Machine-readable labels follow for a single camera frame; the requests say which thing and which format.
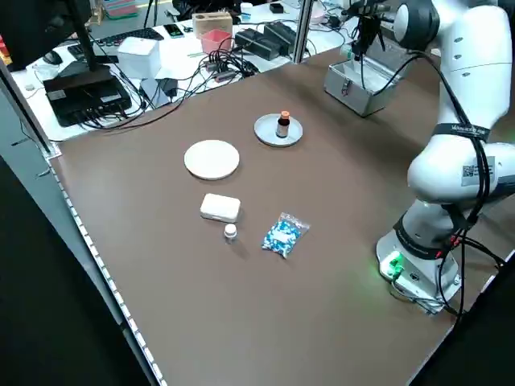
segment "white desk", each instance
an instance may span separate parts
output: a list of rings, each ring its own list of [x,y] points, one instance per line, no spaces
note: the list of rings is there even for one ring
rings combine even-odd
[[[261,22],[272,22],[274,20],[296,20],[299,15],[299,11],[292,6],[287,4],[283,4],[285,8],[285,14],[272,14],[269,8],[269,4],[263,4],[261,6],[255,6],[252,10],[251,19],[245,23],[261,23]],[[296,23],[285,23],[293,30],[296,30]],[[177,23],[177,25],[184,29],[185,27],[191,27],[192,21],[187,20],[185,22]],[[350,20],[345,28],[347,31],[351,31],[352,28],[356,25],[355,20]],[[258,26],[257,29],[262,32],[263,25]],[[233,33],[236,34],[238,31],[243,30],[245,28],[255,28],[252,25],[238,25],[233,26]],[[329,31],[327,27],[320,25],[312,25],[308,34],[309,40],[312,42],[308,42],[307,49],[311,54],[314,54],[314,49],[312,45],[315,45],[316,52],[324,52],[334,47],[338,47],[344,43],[344,37],[347,41],[349,41],[349,37],[347,31],[345,29],[341,29],[340,33]],[[191,76],[197,67],[199,66],[200,61],[202,60],[202,55],[196,55],[191,57],[189,55],[201,53],[202,48],[200,45],[200,40],[195,37],[195,35],[190,33],[184,33],[184,37],[172,39],[166,33],[164,27],[156,27],[155,30],[159,32],[162,36],[164,36],[164,40],[159,42],[159,49],[161,54],[161,63],[162,68],[159,71],[159,74],[156,76],[157,78],[174,78],[174,79],[184,79]],[[56,119],[56,115],[53,113],[52,108],[47,100],[46,94],[43,89],[43,84],[40,82],[46,79],[53,78],[58,71],[62,70],[66,66],[68,66],[75,59],[68,52],[68,49],[64,46],[56,48],[56,52],[59,53],[61,58],[63,59],[63,63],[57,66],[50,66],[45,64],[41,59],[37,60],[33,64],[29,65],[25,71],[13,72],[12,76],[14,81],[17,83],[19,88],[21,89],[23,95],[26,97],[28,104],[31,109],[34,111],[35,116],[39,120],[39,123],[43,127],[45,134],[49,139],[53,141],[62,142],[69,138],[76,137],[78,135],[84,134],[89,130],[85,126],[73,125],[69,127],[63,127],[59,125]],[[257,68],[261,72],[268,71],[273,68],[277,68],[286,63],[290,62],[289,58],[286,57],[278,57],[274,60],[267,61],[263,60],[255,55],[246,55],[245,58],[256,65]],[[117,73],[117,69],[114,66],[111,66],[114,73]],[[132,80],[136,87],[139,87],[140,80]],[[197,75],[193,78],[193,80],[184,80],[179,81],[178,88],[186,89],[188,85],[191,83],[190,89],[204,82],[204,79],[201,75]],[[218,84],[215,81],[209,81],[207,83],[207,89],[219,87],[221,85],[225,85],[226,83]],[[33,84],[35,90],[27,91],[26,86],[28,84]],[[183,95],[183,92],[178,92],[178,96],[176,98],[180,98]],[[139,99],[135,95],[131,95],[133,98],[133,106],[130,109],[127,109],[127,113],[131,113],[138,109]],[[102,123],[107,124],[108,122],[116,123],[118,120],[104,120]]]

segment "white cap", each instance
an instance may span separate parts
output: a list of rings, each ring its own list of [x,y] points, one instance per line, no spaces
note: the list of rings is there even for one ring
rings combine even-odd
[[[227,224],[225,225],[224,230],[225,237],[235,237],[237,234],[236,225],[234,224]]]

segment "blue candy bag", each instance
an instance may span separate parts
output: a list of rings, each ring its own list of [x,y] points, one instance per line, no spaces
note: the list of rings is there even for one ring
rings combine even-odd
[[[297,240],[308,231],[309,227],[309,224],[292,215],[281,213],[277,223],[265,234],[262,248],[276,252],[286,259]]]

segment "cardboard box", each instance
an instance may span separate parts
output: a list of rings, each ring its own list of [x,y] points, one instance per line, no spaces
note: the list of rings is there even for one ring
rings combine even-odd
[[[192,21],[193,31],[197,39],[212,30],[221,30],[233,34],[233,18],[228,12],[193,14]]]

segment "floor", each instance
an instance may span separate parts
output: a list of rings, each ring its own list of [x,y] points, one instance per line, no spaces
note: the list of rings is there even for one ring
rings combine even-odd
[[[146,5],[147,1],[137,0],[137,3],[140,5],[137,17],[116,21],[105,20],[100,26],[92,26],[93,36],[101,38],[142,28],[146,8],[141,5]],[[163,3],[159,6],[158,25],[171,22],[164,14],[165,10],[170,10],[171,8],[171,2],[163,0]],[[149,20],[152,23],[153,14],[150,15]],[[53,175],[45,173],[47,163],[36,145],[28,140],[27,136],[24,134],[24,132],[27,132],[27,129],[21,124],[18,115],[7,100],[2,87],[0,87],[0,117],[2,117],[0,156],[5,159],[9,167],[17,175],[28,192],[32,195],[35,202],[51,221],[54,228],[56,228],[61,237],[63,237],[68,247],[72,250],[77,260],[82,264],[84,270],[101,292],[115,320],[120,323],[123,320],[122,313],[113,299],[109,288],[105,284],[104,278],[101,276],[96,263],[91,257],[91,253],[70,215]],[[144,360],[133,335],[129,332],[127,337],[134,352],[138,353],[138,359]]]

